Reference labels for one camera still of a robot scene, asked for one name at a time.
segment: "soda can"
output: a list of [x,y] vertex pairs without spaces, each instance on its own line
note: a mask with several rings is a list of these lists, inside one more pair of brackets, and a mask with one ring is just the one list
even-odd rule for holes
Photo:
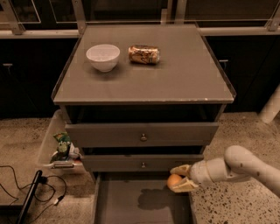
[[157,64],[159,49],[156,46],[132,45],[129,48],[129,60],[142,64]]

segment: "white bowl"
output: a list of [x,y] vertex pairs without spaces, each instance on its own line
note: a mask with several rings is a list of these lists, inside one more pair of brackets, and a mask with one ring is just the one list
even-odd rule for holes
[[95,45],[87,50],[87,58],[94,68],[101,72],[111,71],[120,57],[120,49],[115,45]]

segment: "black pole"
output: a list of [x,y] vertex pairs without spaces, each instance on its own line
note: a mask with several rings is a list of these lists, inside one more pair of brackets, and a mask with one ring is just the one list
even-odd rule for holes
[[35,174],[35,177],[34,177],[34,180],[32,181],[29,192],[25,198],[23,208],[21,209],[21,212],[20,212],[19,216],[17,217],[17,222],[16,222],[17,224],[23,224],[25,221],[25,216],[28,212],[30,204],[32,203],[32,199],[36,192],[38,183],[40,182],[42,173],[43,173],[42,171],[37,171]]

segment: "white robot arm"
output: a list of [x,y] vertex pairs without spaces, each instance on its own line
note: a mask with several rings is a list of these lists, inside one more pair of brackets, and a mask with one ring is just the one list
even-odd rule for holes
[[253,177],[280,198],[280,171],[239,145],[228,147],[224,157],[181,165],[171,169],[171,174],[185,176],[170,187],[175,193],[189,192],[215,182],[241,182]]

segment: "floor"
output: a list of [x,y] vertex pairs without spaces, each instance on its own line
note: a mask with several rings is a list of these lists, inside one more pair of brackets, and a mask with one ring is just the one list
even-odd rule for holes
[[[25,223],[91,223],[95,196],[91,176],[88,173],[61,176],[61,173],[53,173],[37,164],[39,148],[50,121],[49,118],[0,120],[0,165],[14,168],[19,186],[30,184],[38,169],[43,171],[43,176],[58,174],[66,181],[65,198],[57,206],[48,207],[65,189],[60,179],[50,178],[48,183],[56,189],[54,197],[45,203],[34,199]],[[256,113],[228,113],[221,116],[219,123],[213,141],[206,147],[205,159],[222,157],[228,146],[239,144],[280,169],[280,114],[272,123],[265,124]],[[10,168],[0,168],[0,184],[12,196],[19,197],[16,203],[24,200],[27,190],[20,192],[17,189]],[[41,200],[47,200],[51,194],[46,185],[39,187]],[[0,204],[10,204],[13,200],[0,188]],[[255,179],[200,188],[192,192],[192,200],[199,224],[280,223],[280,199]],[[2,215],[0,223],[15,223],[15,219]]]

